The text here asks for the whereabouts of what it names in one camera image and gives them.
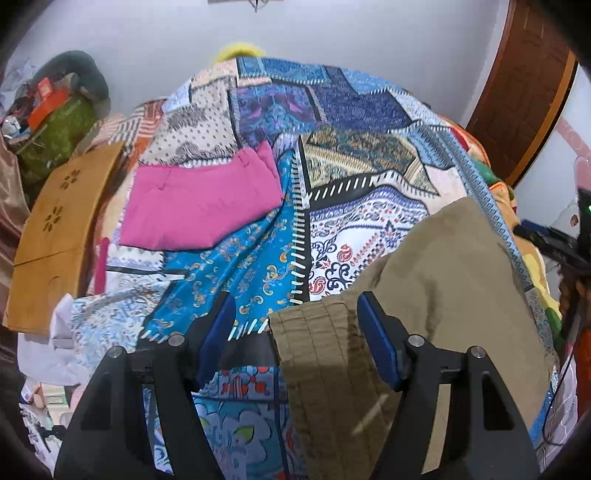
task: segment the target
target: stitched border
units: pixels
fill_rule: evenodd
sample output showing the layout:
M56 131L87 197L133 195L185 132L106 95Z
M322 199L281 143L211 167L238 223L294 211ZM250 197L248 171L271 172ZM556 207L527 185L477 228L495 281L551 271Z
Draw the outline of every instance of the stitched border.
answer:
M291 290L290 303L301 305L307 301L308 287L306 281L306 271L309 271L311 263L310 256L310 229L306 228L306 214L302 204L302 191L300 187L300 171L298 168L298 156L293 155L291 159L291 192L294 202L294 219L292 223L292 236L290 265L293 269L290 271L294 278L291 281L293 286Z

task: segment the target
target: green cloth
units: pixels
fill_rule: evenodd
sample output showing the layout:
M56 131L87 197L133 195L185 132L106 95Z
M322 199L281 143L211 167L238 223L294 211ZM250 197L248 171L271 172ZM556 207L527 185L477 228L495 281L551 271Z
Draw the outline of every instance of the green cloth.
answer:
M90 103L80 96L72 96L50 113L17 151L29 207L39 195L49 174L68 161L76 145L95 122L95 111Z

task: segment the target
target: olive green fabric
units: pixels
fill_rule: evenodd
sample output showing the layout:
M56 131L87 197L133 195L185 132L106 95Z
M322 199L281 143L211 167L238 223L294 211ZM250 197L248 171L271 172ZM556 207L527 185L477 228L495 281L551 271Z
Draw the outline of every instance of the olive green fabric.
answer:
M356 301L365 290L409 333L439 348L484 347L525 424L533 424L554 354L542 346L504 242L467 197L416 225L342 294L271 315L312 480L368 479L398 405L359 330ZM448 409L449 386L441 387L425 471L439 464Z

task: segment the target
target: white fabric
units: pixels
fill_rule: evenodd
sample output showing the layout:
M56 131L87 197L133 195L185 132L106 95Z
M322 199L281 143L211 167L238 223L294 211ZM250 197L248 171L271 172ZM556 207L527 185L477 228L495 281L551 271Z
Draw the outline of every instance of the white fabric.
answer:
M570 434L577 426L578 419L577 367L573 358L570 362L569 369L564 375L562 386L556 392L556 399L546 422L546 437L551 443L558 445L545 445L536 451L538 463L542 471L558 455L562 448L559 445L563 445L569 439Z
M181 108L182 106L189 105L189 87L191 86L191 79L187 80L183 83L177 90L168 97L162 104L162 111L165 114L176 110L177 108Z
M0 118L4 117L6 110L10 108L17 95L19 87L35 75L37 67L31 64L29 59L17 60L6 72L4 81L0 86Z
M66 294L57 304L47 337L18 334L18 367L26 376L52 385L80 383L70 330L73 302L72 296Z

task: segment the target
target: pink cloth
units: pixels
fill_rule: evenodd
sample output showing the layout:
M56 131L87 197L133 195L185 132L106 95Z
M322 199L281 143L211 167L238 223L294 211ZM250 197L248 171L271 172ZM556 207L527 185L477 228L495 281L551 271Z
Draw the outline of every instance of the pink cloth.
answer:
M140 166L119 243L149 250L211 248L283 201L268 142L239 150L226 165Z

